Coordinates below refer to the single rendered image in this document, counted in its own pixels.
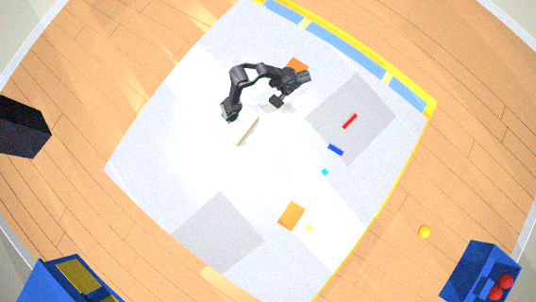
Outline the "blue rectangular bar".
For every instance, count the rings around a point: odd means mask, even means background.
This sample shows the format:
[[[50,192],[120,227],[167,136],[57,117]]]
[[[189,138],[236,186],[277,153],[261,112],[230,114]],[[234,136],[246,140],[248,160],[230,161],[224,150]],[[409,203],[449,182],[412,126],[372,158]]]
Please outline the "blue rectangular bar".
[[[335,147],[335,146],[332,145],[332,144],[329,144],[327,148],[330,149],[330,150],[332,150],[332,151],[334,151],[336,154],[338,154],[338,155],[340,155],[340,156],[343,155],[343,151],[340,150],[340,149],[338,149],[337,147]]]

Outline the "red rectangular bar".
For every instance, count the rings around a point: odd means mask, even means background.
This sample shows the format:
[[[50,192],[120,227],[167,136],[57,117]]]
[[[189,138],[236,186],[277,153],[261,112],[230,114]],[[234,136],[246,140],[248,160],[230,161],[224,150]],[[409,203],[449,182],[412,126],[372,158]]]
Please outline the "red rectangular bar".
[[[346,124],[343,125],[343,128],[346,128],[347,126],[349,126],[356,117],[357,117],[356,114],[351,116],[351,118],[346,122]]]

